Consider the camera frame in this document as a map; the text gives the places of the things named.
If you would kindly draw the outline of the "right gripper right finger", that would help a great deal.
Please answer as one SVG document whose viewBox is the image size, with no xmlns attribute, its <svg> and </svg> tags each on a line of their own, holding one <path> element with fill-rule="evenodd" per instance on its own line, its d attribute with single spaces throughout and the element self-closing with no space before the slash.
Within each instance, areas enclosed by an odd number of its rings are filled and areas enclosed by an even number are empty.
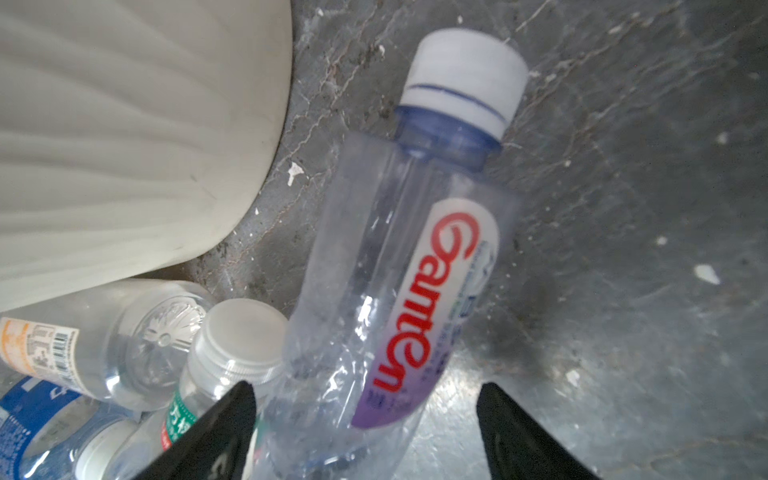
<svg viewBox="0 0 768 480">
<path fill-rule="evenodd" d="M 497 384 L 482 385 L 476 414 L 493 479 L 598 478 Z"/>
</svg>

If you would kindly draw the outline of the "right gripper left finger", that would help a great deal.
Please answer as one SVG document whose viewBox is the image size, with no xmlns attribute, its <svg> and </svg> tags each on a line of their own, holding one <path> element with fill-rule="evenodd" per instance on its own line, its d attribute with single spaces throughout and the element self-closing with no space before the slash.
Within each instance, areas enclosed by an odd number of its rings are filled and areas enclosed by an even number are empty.
<svg viewBox="0 0 768 480">
<path fill-rule="evenodd" d="M 252 385 L 239 381 L 136 479 L 241 479 L 256 427 Z"/>
</svg>

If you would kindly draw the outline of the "Ganten purple label bottle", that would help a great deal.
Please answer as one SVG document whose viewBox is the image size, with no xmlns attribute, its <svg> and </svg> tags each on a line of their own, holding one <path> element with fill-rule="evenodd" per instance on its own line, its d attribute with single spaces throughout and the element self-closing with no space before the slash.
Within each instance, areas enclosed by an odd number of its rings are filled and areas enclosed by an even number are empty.
<svg viewBox="0 0 768 480">
<path fill-rule="evenodd" d="M 505 41 L 434 31 L 394 135 L 345 138 L 258 425 L 255 478 L 394 474 L 519 211 L 483 169 L 528 75 Z"/>
</svg>

